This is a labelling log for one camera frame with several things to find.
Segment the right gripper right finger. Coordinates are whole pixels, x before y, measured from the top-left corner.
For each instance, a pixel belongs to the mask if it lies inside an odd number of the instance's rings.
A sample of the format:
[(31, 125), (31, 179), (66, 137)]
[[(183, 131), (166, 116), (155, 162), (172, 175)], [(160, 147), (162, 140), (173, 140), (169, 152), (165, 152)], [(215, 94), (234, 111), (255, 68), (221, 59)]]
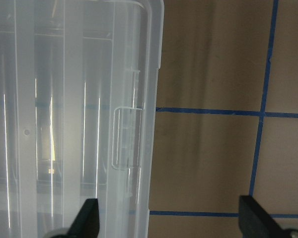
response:
[(275, 220), (249, 195), (239, 197), (239, 229), (245, 238), (290, 238)]

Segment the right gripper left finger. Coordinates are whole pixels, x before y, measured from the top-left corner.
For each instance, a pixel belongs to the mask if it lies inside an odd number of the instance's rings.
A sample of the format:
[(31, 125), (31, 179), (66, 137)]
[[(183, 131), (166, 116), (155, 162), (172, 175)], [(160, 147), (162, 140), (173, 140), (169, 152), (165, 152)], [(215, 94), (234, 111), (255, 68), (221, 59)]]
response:
[(99, 205), (97, 198), (87, 199), (72, 225), (67, 237), (69, 238), (97, 238), (100, 231)]

